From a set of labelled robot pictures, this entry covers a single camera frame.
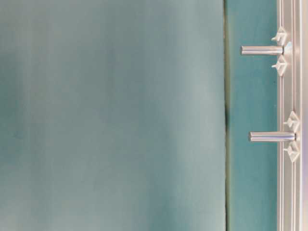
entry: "cylindrical metal rod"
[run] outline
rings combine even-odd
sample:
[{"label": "cylindrical metal rod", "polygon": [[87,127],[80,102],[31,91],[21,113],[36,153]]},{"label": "cylindrical metal rod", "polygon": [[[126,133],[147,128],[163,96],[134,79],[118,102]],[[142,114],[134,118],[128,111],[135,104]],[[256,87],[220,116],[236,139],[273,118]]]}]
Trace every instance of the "cylindrical metal rod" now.
[{"label": "cylindrical metal rod", "polygon": [[279,55],[282,53],[282,46],[241,46],[241,55]]},{"label": "cylindrical metal rod", "polygon": [[294,141],[295,134],[288,131],[251,131],[248,133],[251,142]]}]

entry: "teal fabric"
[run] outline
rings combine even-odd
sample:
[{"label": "teal fabric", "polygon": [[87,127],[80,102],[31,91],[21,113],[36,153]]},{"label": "teal fabric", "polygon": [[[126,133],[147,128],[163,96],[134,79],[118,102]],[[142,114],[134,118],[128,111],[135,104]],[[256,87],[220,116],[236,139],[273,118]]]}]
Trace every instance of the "teal fabric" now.
[{"label": "teal fabric", "polygon": [[249,131],[277,129],[276,57],[241,56],[241,45],[274,45],[275,0],[226,0],[228,231],[275,231],[277,145]]},{"label": "teal fabric", "polygon": [[221,0],[2,0],[0,31],[0,230],[225,230]]}]

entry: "silver metal frame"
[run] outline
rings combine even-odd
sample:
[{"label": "silver metal frame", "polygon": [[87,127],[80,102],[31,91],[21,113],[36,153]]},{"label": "silver metal frame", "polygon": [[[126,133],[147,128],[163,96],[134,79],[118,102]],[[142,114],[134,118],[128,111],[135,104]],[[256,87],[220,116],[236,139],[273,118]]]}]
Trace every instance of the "silver metal frame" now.
[{"label": "silver metal frame", "polygon": [[278,143],[277,231],[308,231],[308,1],[277,3],[288,66],[278,75],[278,130],[296,134]]}]

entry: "wall hook rack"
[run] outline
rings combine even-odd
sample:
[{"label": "wall hook rack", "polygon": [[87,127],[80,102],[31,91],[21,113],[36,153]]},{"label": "wall hook rack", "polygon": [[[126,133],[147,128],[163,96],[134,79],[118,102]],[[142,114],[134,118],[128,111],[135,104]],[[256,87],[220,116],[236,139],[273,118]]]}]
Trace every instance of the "wall hook rack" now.
[{"label": "wall hook rack", "polygon": [[277,46],[242,46],[242,54],[278,55],[278,130],[250,141],[278,142],[277,231],[308,231],[308,1],[277,1]]}]

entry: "teal panel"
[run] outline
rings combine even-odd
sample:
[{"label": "teal panel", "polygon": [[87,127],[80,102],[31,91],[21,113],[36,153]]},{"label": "teal panel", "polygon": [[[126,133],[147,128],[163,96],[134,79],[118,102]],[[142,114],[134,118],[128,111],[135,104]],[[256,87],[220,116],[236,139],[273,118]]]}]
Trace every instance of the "teal panel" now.
[{"label": "teal panel", "polygon": [[224,231],[221,0],[2,0],[0,31],[0,230]]},{"label": "teal panel", "polygon": [[276,57],[241,56],[241,45],[274,45],[276,0],[226,0],[228,231],[275,231],[277,146],[249,131],[277,129]]}]

